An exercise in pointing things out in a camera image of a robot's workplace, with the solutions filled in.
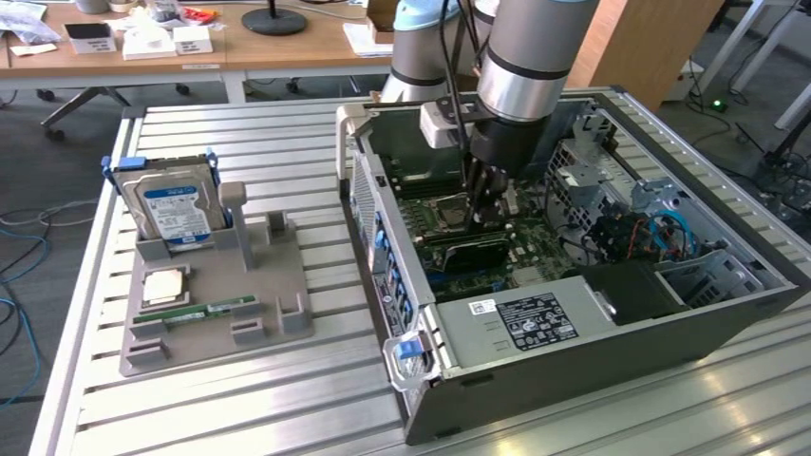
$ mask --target office chair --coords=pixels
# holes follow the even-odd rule
[[[190,93],[191,93],[190,87],[183,84],[176,84],[175,90],[178,91],[179,94],[182,94],[184,96],[190,95]],[[46,138],[48,138],[51,141],[58,142],[58,143],[64,141],[64,132],[62,130],[52,129],[51,125],[54,125],[64,116],[67,116],[71,112],[74,112],[79,108],[79,106],[86,104],[98,95],[107,95],[122,106],[124,106],[124,107],[130,106],[130,102],[122,96],[122,94],[118,93],[118,90],[115,87],[88,87],[88,88],[86,88],[82,92],[79,92],[79,95],[76,95],[71,99],[70,102],[63,104],[60,106],[60,108],[56,111],[54,111],[54,113],[48,116],[48,118],[39,123],[42,125],[42,127],[44,128]],[[55,98],[54,92],[51,90],[43,90],[43,89],[38,89],[38,97],[47,102],[54,101],[54,98]]]

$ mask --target small white box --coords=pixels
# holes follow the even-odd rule
[[[215,52],[208,27],[178,27],[172,37],[180,55]]]
[[[175,44],[163,28],[132,28],[124,33],[124,60],[176,57]]]
[[[64,24],[64,30],[78,54],[115,52],[115,38],[107,24]]]

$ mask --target wire bundle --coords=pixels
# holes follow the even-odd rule
[[[36,242],[32,245],[32,247],[23,253],[23,255],[20,255],[8,265],[4,266],[3,270],[0,270],[0,286],[3,287],[3,289],[7,292],[7,295],[10,296],[8,299],[0,298],[0,303],[3,303],[10,308],[10,312],[7,313],[3,320],[0,320],[0,325],[6,324],[11,320],[14,315],[16,314],[16,328],[14,329],[12,338],[10,339],[10,341],[6,344],[6,346],[3,347],[3,349],[0,349],[0,355],[3,355],[8,351],[8,349],[12,347],[12,345],[16,342],[16,339],[20,335],[20,332],[24,329],[26,335],[28,336],[28,340],[31,343],[32,354],[35,357],[35,373],[32,375],[31,380],[28,381],[28,383],[26,383],[26,385],[24,385],[23,389],[19,391],[19,393],[15,394],[6,401],[3,401],[3,403],[0,404],[0,410],[7,408],[14,403],[14,401],[16,401],[28,392],[28,390],[38,383],[39,375],[42,372],[42,361],[40,361],[40,356],[39,356],[38,339],[35,338],[35,331],[34,331],[34,328],[31,325],[31,318],[28,317],[28,313],[26,312],[26,309],[24,309],[23,305],[20,304],[19,300],[14,299],[14,293],[12,293],[12,290],[10,289],[10,283],[14,282],[15,280],[20,279],[28,273],[31,273],[48,257],[48,253],[50,253],[51,249],[50,249],[50,243],[48,243],[47,236],[48,236],[48,232],[51,230],[51,216],[48,215],[47,210],[26,209],[26,210],[16,210],[16,211],[7,212],[6,214],[0,215],[0,220],[3,220],[3,217],[7,217],[11,214],[16,214],[20,212],[39,212],[40,214],[46,214],[44,218],[38,218],[35,221],[27,220],[27,223],[40,221],[46,226],[46,229],[43,231],[42,236],[22,235],[22,234],[11,232],[8,230],[0,229],[0,235],[3,235],[3,236],[7,236],[10,238],[23,239],[23,240],[34,240]],[[4,278],[3,274],[23,259],[26,259],[30,256],[30,254],[38,249],[38,247],[42,247],[42,249],[40,249],[39,257],[32,262],[32,264],[28,265],[26,268],[23,268],[23,270],[19,273],[14,274],[8,278]]]

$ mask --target aluminum extrusion table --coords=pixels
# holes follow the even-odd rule
[[[810,247],[630,98],[606,94],[803,271]],[[247,183],[246,214],[299,226],[316,335],[126,378],[119,348],[136,237],[106,184],[31,454],[811,454],[807,298],[707,358],[424,446],[406,446],[335,178],[335,110],[362,99],[156,107],[122,122],[114,161],[207,146]],[[643,177],[635,143],[618,152]]]

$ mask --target white label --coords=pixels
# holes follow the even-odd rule
[[[219,64],[188,64],[183,69],[219,69]]]
[[[490,312],[495,312],[495,300],[486,299],[484,301],[475,301],[470,304],[470,312],[474,315],[488,314]]]
[[[143,193],[162,238],[172,244],[190,244],[206,239],[212,228],[206,212],[195,207],[200,198],[194,185],[148,190]]]

